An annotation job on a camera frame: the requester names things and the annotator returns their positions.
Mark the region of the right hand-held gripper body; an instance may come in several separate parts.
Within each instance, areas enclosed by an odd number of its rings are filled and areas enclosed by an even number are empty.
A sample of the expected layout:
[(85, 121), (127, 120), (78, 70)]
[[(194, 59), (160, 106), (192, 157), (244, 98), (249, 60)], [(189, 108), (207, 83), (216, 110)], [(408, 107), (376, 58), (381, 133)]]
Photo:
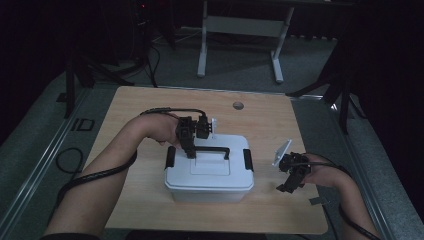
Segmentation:
[(275, 151), (273, 167), (278, 167), (282, 172), (306, 176), (311, 172), (309, 160), (300, 153), (288, 152), (292, 143), (288, 139), (282, 146)]

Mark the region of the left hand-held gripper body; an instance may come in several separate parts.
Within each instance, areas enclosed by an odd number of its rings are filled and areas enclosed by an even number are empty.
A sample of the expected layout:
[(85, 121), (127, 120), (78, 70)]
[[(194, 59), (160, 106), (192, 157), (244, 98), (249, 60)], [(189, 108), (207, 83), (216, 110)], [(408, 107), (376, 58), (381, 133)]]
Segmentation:
[(207, 139), (214, 132), (213, 125), (206, 115), (200, 115), (197, 120), (191, 116), (180, 117), (176, 130), (179, 130), (182, 140), (192, 138)]

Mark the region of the white lid with black handle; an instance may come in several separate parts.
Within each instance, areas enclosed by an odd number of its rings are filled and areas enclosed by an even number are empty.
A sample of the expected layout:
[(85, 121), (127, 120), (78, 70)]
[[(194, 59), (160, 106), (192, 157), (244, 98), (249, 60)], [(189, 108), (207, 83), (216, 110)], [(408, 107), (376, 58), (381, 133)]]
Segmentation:
[(245, 193), (254, 186), (249, 143), (244, 136), (215, 134), (194, 139), (195, 158), (168, 148), (164, 182), (173, 192)]

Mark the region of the white plastic storage box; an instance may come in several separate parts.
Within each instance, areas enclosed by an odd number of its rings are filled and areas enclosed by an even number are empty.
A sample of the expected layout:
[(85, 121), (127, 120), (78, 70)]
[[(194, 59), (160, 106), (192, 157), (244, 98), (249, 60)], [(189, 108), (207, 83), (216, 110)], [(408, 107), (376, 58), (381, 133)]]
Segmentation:
[(176, 202), (228, 203), (240, 202), (247, 192), (172, 190), (171, 194)]

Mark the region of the person's left hand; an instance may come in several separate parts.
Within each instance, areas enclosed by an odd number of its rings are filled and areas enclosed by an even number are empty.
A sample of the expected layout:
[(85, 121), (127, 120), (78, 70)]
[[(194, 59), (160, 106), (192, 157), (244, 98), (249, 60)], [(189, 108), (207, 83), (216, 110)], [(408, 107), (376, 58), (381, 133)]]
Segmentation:
[(176, 136), (178, 118), (169, 114), (143, 114), (133, 119), (134, 131), (139, 142), (150, 138), (160, 145), (169, 143), (180, 148), (180, 140)]

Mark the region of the person's right hand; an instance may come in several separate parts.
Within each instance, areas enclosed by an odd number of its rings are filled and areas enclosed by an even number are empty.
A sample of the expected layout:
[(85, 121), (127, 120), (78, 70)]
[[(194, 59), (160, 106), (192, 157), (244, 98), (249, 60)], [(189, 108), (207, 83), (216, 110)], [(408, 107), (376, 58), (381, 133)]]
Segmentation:
[(335, 167), (327, 158), (310, 153), (305, 156), (311, 163), (311, 172), (304, 178), (304, 183), (339, 189), (351, 180), (348, 174)]

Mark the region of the black metal stand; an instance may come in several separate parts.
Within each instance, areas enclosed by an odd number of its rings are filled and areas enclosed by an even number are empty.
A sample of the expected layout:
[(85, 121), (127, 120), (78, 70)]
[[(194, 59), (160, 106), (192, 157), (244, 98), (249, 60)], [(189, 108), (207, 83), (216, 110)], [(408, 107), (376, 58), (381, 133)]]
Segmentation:
[(322, 100), (327, 105), (332, 105), (337, 99), (340, 99), (340, 110), (338, 125), (344, 134), (348, 134), (347, 119), (348, 109), (351, 102), (351, 87), (356, 70), (353, 66), (331, 68), (325, 66), (321, 71), (318, 80), (306, 87), (287, 93), (287, 96), (299, 98), (307, 93), (324, 85), (328, 85)]

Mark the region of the black tripod stand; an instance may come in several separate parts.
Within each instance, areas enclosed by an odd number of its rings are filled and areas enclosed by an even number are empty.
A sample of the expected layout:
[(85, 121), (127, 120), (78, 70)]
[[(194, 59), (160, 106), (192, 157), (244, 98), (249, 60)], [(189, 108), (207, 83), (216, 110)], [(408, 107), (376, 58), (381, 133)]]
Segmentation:
[(76, 107), (75, 78), (78, 78), (83, 87), (91, 88), (94, 86), (95, 81), (90, 73), (91, 69), (98, 71), (108, 80), (111, 80), (121, 86), (133, 86), (133, 83), (122, 79), (117, 73), (108, 70), (106, 67), (96, 62), (93, 58), (90, 58), (88, 55), (76, 50), (70, 55), (65, 66), (65, 118), (69, 118)]

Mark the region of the dark device with red light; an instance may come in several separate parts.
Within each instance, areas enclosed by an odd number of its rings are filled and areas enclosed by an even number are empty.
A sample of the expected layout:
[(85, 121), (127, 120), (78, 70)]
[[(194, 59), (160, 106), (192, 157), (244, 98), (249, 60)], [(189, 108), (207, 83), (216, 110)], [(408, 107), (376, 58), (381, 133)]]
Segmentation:
[(148, 27), (152, 22), (153, 0), (133, 0), (136, 25)]

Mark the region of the metal floor rail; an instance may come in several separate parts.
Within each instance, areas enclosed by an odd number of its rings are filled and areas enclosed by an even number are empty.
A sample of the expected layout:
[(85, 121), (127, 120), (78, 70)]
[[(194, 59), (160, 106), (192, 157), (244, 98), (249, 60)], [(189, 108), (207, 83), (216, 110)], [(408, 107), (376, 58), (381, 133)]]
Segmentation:
[(90, 94), (79, 91), (72, 111), (43, 95), (0, 147), (0, 239), (14, 231)]
[(365, 114), (361, 109), (356, 110), (358, 104), (355, 99), (351, 98), (349, 104), (348, 134), (344, 134), (338, 125), (340, 99), (327, 105), (322, 97), (319, 95), (318, 99), (327, 119), (324, 120), (324, 139), (320, 140), (323, 148), (320, 151), (347, 167), (365, 195), (365, 204), (383, 239), (395, 240), (381, 199), (385, 187), (383, 181), (392, 176), (384, 149)]

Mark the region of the white metal desk frame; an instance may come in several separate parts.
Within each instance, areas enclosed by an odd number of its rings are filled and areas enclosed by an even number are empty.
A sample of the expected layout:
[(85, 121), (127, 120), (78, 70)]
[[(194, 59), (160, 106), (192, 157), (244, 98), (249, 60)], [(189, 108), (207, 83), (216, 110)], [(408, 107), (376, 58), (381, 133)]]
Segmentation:
[(294, 7), (288, 8), (284, 21), (215, 16), (208, 13), (208, 0), (203, 0), (201, 48), (198, 60), (197, 76), (202, 78), (206, 75), (208, 51), (207, 34), (238, 34), (273, 37), (278, 39), (276, 48), (270, 52), (270, 58), (275, 81), (277, 83), (282, 83), (284, 81), (284, 77), (279, 57), (290, 27), (294, 10)]

